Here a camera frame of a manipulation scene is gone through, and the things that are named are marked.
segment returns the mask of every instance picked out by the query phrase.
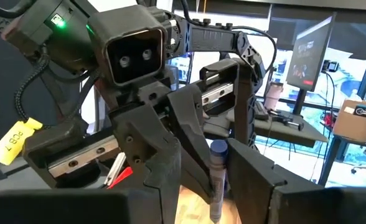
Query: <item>black wire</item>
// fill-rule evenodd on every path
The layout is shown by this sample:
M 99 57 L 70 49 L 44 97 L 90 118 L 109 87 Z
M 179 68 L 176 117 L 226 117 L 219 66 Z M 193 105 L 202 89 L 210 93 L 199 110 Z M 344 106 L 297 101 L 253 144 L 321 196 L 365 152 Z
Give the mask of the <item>black wire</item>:
M 28 116 L 26 115 L 26 112 L 24 111 L 24 108 L 22 106 L 22 96 L 26 90 L 26 88 L 40 75 L 45 71 L 47 66 L 49 66 L 50 57 L 47 54 L 46 47 L 41 48 L 41 57 L 34 66 L 34 71 L 21 83 L 21 86 L 14 94 L 14 108 L 16 109 L 17 114 L 19 117 L 23 120 L 23 122 L 28 121 Z
M 190 58 L 189 69 L 187 70 L 187 79 L 185 81 L 185 85 L 190 84 L 190 81 L 191 81 L 191 72 L 193 70 L 194 52 L 190 53 L 189 58 Z
M 327 89 L 326 89 L 326 107 L 324 109 L 324 114 L 326 115 L 327 114 L 327 98 L 328 98 L 328 76 L 326 75 L 326 83 L 327 83 Z M 325 135 L 326 134 L 326 124 L 323 125 L 323 129 L 322 129 L 322 135 Z M 316 166 L 317 166 L 317 162 L 319 161 L 319 158 L 320 158 L 320 155 L 321 155 L 321 148 L 322 148 L 322 144 L 320 145 L 319 147 L 319 152 L 317 153 L 317 158 L 316 158 L 316 162 L 314 163 L 314 166 L 313 166 L 313 171 L 312 171 L 312 176 L 310 176 L 310 181 L 312 181 L 312 178 L 313 178 L 313 175 L 314 175 L 314 171 L 316 170 Z
M 233 26 L 232 27 L 232 30 L 237 30 L 237 29 L 252 30 L 254 32 L 257 32 L 257 33 L 267 37 L 271 41 L 271 43 L 273 44 L 274 52 L 273 52 L 273 58 L 271 59 L 271 63 L 269 65 L 269 67 L 266 69 L 266 72 L 270 71 L 273 68 L 273 65 L 274 65 L 276 57 L 277 57 L 277 44 L 276 44 L 275 40 L 272 38 L 272 36 L 270 36 L 265 31 L 259 30 L 254 27 L 248 27 L 248 26 Z
M 20 0 L 12 9 L 3 9 L 0 7 L 0 17 L 13 19 L 23 15 L 32 5 L 33 0 Z
M 328 72 L 325 72 L 325 74 L 330 78 L 331 83 L 332 83 L 332 102 L 331 102 L 331 122 L 330 122 L 330 130 L 328 133 L 328 141 L 326 144 L 326 152 L 324 153 L 324 158 L 322 160 L 322 164 L 324 166 L 324 163 L 326 162 L 326 157 L 327 157 L 327 150 L 328 150 L 328 144 L 330 142 L 330 137 L 331 137 L 331 132 L 332 132 L 332 113 L 333 113 L 333 109 L 334 109 L 334 98 L 335 98 L 335 83 L 331 77 L 331 75 Z
M 271 133 L 271 127 L 273 125 L 273 119 L 272 117 L 270 117 L 271 121 L 270 121 L 270 127 L 269 127 L 269 131 L 268 131 L 268 138 L 266 140 L 266 144 L 265 144 L 265 150 L 263 151 L 263 155 L 265 155 L 266 153 L 266 149 L 268 148 L 268 142 L 269 142 L 269 138 L 270 138 L 270 133 Z
M 75 115 L 79 113 L 79 110 L 82 107 L 82 104 L 85 101 L 89 91 L 91 90 L 92 86 L 95 84 L 95 82 L 98 80 L 99 77 L 100 77 L 99 69 L 90 72 L 89 79 L 88 81 L 86 81 L 79 94 L 77 104 L 75 105 L 74 109 L 71 112 L 69 112 L 69 114 L 64 118 L 62 122 L 72 119 L 73 117 L 75 117 Z
M 47 54 L 46 47 L 41 48 L 41 53 L 42 53 L 42 56 L 40 57 L 37 65 L 35 66 L 34 71 L 32 72 L 32 74 L 30 74 L 28 76 L 28 78 L 26 78 L 22 82 L 20 88 L 14 94 L 14 107 L 15 107 L 18 115 L 20 116 L 20 118 L 24 122 L 28 121 L 29 117 L 26 115 L 26 112 L 25 112 L 24 107 L 22 105 L 22 96 L 23 96 L 26 88 L 35 79 L 40 77 L 40 75 L 44 72 L 44 70 L 49 66 L 49 62 L 50 62 L 50 57 Z M 100 71 L 95 70 L 94 72 L 89 72 L 89 76 L 90 77 L 89 77 L 88 81 L 85 83 L 85 85 L 83 86 L 83 88 L 82 88 L 82 90 L 79 94 L 77 104 L 75 105 L 73 110 L 71 110 L 71 112 L 68 115 L 66 115 L 66 117 L 64 117 L 62 122 L 74 118 L 79 113 L 79 110 L 82 107 L 82 104 L 85 101 L 86 96 L 88 95 L 90 89 L 92 88 L 94 83 L 97 81 L 98 77 L 100 76 Z M 43 126 L 44 129 L 47 129 L 47 128 L 50 128 L 50 127 L 51 127 L 50 125 L 44 125 Z
M 182 8 L 183 8 L 184 19 L 186 19 L 188 23 L 191 23 L 191 24 L 196 25 L 196 26 L 201 26 L 201 23 L 200 22 L 193 21 L 190 18 L 190 15 L 189 15 L 189 4 L 187 3 L 187 1 L 186 0 L 181 0 L 181 4 L 182 4 Z

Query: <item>yellow tag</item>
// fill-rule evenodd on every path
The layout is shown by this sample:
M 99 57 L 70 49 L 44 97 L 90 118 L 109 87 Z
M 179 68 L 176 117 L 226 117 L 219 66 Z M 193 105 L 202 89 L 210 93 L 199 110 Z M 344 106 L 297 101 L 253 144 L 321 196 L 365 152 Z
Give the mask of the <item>yellow tag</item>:
M 26 123 L 16 122 L 0 140 L 0 163 L 10 165 L 22 151 L 24 141 L 41 127 L 42 124 L 32 118 L 29 118 Z

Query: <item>desk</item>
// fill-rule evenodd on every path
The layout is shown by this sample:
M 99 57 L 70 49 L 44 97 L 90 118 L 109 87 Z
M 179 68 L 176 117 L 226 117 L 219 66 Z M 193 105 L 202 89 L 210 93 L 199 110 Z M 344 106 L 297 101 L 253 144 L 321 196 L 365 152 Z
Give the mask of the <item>desk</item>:
M 209 205 L 197 194 L 181 187 L 177 203 L 175 224 L 214 224 L 209 218 Z M 219 224 L 241 224 L 237 207 L 227 199 L 223 201 Z
M 292 115 L 289 112 L 282 111 L 283 115 L 292 116 L 295 123 L 304 123 L 302 131 L 294 127 L 285 126 L 280 122 L 255 120 L 255 133 L 259 136 L 270 137 L 280 141 L 291 142 L 307 147 L 314 147 L 316 141 L 327 142 L 327 138 L 316 128 L 303 120 L 301 116 Z M 234 123 L 234 110 L 221 114 L 218 117 L 205 120 L 204 132 L 220 137 L 229 136 L 230 123 Z

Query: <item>screw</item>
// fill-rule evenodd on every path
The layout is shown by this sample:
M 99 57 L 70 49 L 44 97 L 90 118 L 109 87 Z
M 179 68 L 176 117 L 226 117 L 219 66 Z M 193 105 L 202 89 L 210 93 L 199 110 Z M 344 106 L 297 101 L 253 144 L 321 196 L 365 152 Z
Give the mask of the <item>screw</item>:
M 151 52 L 151 50 L 150 50 L 150 49 L 145 50 L 145 51 L 143 52 L 143 59 L 144 59 L 144 60 L 150 60 L 150 58 L 151 58 L 151 54 L 152 54 L 152 52 Z
M 226 23 L 226 27 L 227 27 L 227 29 L 231 29 L 233 27 L 233 24 L 228 22 L 228 23 Z
M 103 147 L 101 147 L 101 148 L 98 148 L 97 150 L 96 150 L 96 153 L 97 154 L 101 154 L 101 153 L 104 153 L 106 151 L 106 149 L 105 148 L 103 148 Z
M 125 141 L 126 141 L 127 143 L 131 143 L 131 142 L 133 142 L 133 138 L 132 138 L 132 136 L 128 136 L 128 137 L 125 139 Z
M 123 68 L 126 68 L 129 66 L 130 58 L 128 56 L 121 57 L 120 59 L 120 65 Z
M 139 157 L 139 156 L 133 156 L 133 162 L 134 162 L 135 164 L 139 164 L 139 163 L 141 162 L 140 157 Z
M 78 161 L 71 161 L 71 162 L 68 163 L 69 167 L 75 167 L 77 165 L 78 165 Z
M 205 26 L 210 24 L 210 19 L 203 19 L 202 22 L 204 23 Z

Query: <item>office background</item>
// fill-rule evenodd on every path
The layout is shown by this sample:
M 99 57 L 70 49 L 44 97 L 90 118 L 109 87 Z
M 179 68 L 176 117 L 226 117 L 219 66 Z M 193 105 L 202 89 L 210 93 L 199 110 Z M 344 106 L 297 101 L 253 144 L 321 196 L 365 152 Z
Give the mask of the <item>office background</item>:
M 259 0 L 259 1 L 238 1 L 238 0 L 208 0 L 205 15 L 203 15 L 204 1 L 201 1 L 197 11 L 197 1 L 189 2 L 192 18 L 211 18 L 212 23 L 232 22 L 234 25 L 253 26 L 266 30 L 272 37 L 277 38 L 278 53 L 274 63 L 277 68 L 273 74 L 273 80 L 284 82 L 295 37 L 298 33 L 321 22 L 333 12 L 337 12 L 337 19 L 333 27 L 329 49 L 326 52 L 326 59 L 338 61 L 341 65 L 339 71 L 333 75 L 335 83 L 334 111 L 338 111 L 341 103 L 348 98 L 354 90 L 366 100 L 366 1 L 356 0 L 335 0 L 335 1 L 298 1 L 298 0 Z M 0 0 L 0 6 L 10 7 L 17 0 Z M 118 7 L 125 7 L 136 4 L 135 0 L 92 0 L 90 1 L 99 11 L 105 11 Z M 175 11 L 179 14 L 181 8 L 178 0 L 149 1 L 156 3 L 158 7 Z M 202 66 L 218 60 L 218 53 L 196 53 L 192 65 L 191 82 L 199 79 L 198 71 Z M 3 42 L 0 38 L 0 138 L 11 127 L 17 115 L 12 109 L 12 96 L 18 87 L 19 80 L 28 72 L 30 65 L 11 45 Z M 304 119 L 316 127 L 320 132 L 328 136 L 329 130 L 321 124 L 321 117 L 328 111 L 332 101 L 332 84 L 330 90 L 326 91 L 328 79 L 320 76 L 316 90 L 307 93 L 304 101 L 302 115 Z M 76 89 L 63 88 L 65 92 L 74 97 Z M 291 111 L 298 95 L 298 89 L 286 85 L 278 103 L 278 109 Z M 257 93 L 261 98 L 262 90 Z M 37 82 L 27 90 L 24 99 L 27 111 L 34 117 L 49 123 L 55 122 L 56 113 L 54 106 L 46 92 L 43 84 Z M 82 108 L 82 116 L 89 123 L 94 122 L 93 91 L 89 94 Z M 269 145 L 289 149 L 290 143 L 268 140 Z M 266 138 L 258 137 L 257 143 L 264 145 Z M 317 143 L 313 148 L 295 146 L 296 151 L 321 158 L 326 154 L 326 144 Z M 366 156 L 363 155 L 359 146 L 342 144 L 337 159 L 347 163 L 366 163 Z

